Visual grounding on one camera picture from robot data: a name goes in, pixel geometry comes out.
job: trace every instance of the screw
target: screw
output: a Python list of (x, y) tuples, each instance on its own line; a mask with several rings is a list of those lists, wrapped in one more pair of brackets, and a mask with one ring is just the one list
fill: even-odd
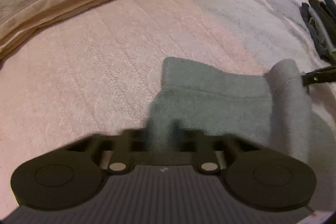
[(122, 162), (114, 162), (110, 164), (110, 169), (112, 171), (123, 171), (126, 169), (126, 164), (123, 164)]
[(201, 165), (201, 168), (204, 171), (215, 171), (218, 168), (218, 165), (215, 164), (214, 162), (205, 162)]

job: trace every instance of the ridged gray surface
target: ridged gray surface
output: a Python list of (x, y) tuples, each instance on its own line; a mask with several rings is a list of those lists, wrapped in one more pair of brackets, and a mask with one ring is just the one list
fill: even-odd
[(192, 166), (136, 166), (111, 176), (93, 199), (58, 212), (18, 208), (4, 224), (295, 224), (310, 211), (263, 212), (232, 198), (215, 176)]

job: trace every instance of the bed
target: bed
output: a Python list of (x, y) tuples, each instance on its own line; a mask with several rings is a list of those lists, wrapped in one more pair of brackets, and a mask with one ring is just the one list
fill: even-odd
[[(167, 56), (246, 75), (287, 58), (304, 72), (326, 66), (301, 19), (302, 1), (112, 0), (35, 32), (0, 69), (0, 219), (17, 206), (9, 183), (21, 163), (91, 132), (143, 126)], [(315, 85), (310, 95), (328, 131), (325, 149), (307, 161), (325, 159), (323, 179), (336, 168), (328, 160), (334, 87)], [(328, 182), (317, 209), (336, 205), (336, 178)]]

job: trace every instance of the gray-green fabric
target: gray-green fabric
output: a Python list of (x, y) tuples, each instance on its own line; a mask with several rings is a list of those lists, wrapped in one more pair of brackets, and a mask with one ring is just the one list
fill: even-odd
[(328, 125), (312, 112), (293, 60), (278, 62), (264, 76), (250, 76), (168, 57), (161, 87), (150, 115), (155, 148), (165, 147), (174, 119), (209, 135), (235, 133), (308, 163), (318, 179), (311, 206), (331, 208), (336, 143)]

